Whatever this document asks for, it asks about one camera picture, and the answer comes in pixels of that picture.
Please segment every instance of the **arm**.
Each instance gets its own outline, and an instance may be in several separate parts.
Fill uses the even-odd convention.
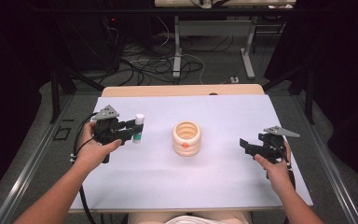
[[[81,144],[91,139],[94,127],[95,122],[85,124]],[[120,144],[119,139],[105,146],[99,145],[94,140],[89,141],[78,153],[71,169],[15,223],[63,223],[87,175],[101,164],[105,155],[116,150]]]
[[[288,148],[288,159],[290,160],[290,147],[288,145],[286,145],[286,147]],[[281,199],[284,211],[291,224],[323,223],[297,194],[295,188],[290,182],[284,160],[276,164],[272,164],[258,154],[255,155],[255,160],[265,170],[267,170],[271,186]]]

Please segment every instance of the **table leg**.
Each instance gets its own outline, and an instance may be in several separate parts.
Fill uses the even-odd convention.
[[[179,18],[175,16],[175,59],[173,61],[173,78],[180,77],[180,66],[182,60],[182,50],[180,48],[180,35],[179,35]]]
[[[252,41],[255,36],[255,27],[257,26],[257,17],[252,17],[251,25],[249,27],[249,33],[247,35],[245,49],[241,49],[241,55],[243,64],[245,65],[246,75],[249,79],[255,78],[255,72],[252,67],[251,59],[249,58],[249,52],[252,48]]]

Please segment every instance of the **table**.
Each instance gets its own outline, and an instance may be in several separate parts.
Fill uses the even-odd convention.
[[[106,104],[120,113],[119,120],[144,113],[145,127],[141,144],[127,142],[84,182],[90,211],[282,208],[265,171],[239,146],[240,137],[257,144],[263,128],[279,125],[259,85],[112,87],[103,91],[95,111]],[[183,119],[201,128],[201,149],[193,157],[181,157],[172,148],[173,125]],[[296,190],[312,205],[294,157],[292,162]],[[70,212],[82,211],[76,197]]]
[[[230,0],[224,7],[260,7],[294,5],[296,0]],[[155,0],[156,7],[195,7],[190,0]],[[255,78],[255,72],[249,58],[249,52],[255,35],[257,17],[250,21],[179,21],[175,16],[175,59],[173,78],[180,77],[182,49],[180,35],[233,35],[246,36],[245,48],[241,49],[241,57],[248,78]]]

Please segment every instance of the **glue stick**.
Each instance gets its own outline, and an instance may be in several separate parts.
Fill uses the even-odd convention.
[[[135,124],[144,124],[145,121],[145,115],[143,114],[137,114],[135,116]],[[133,143],[140,143],[141,142],[141,137],[142,137],[142,133],[134,133],[133,134],[133,138],[132,138],[132,142]]]

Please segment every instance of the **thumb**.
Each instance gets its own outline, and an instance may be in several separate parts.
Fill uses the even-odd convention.
[[[118,147],[120,147],[121,142],[121,139],[116,139],[115,141],[104,145],[103,149],[105,150],[106,154],[111,153],[115,151]]]
[[[260,164],[266,170],[271,165],[271,163],[268,160],[266,160],[266,158],[260,156],[259,154],[255,155],[255,160],[258,162],[258,164]]]

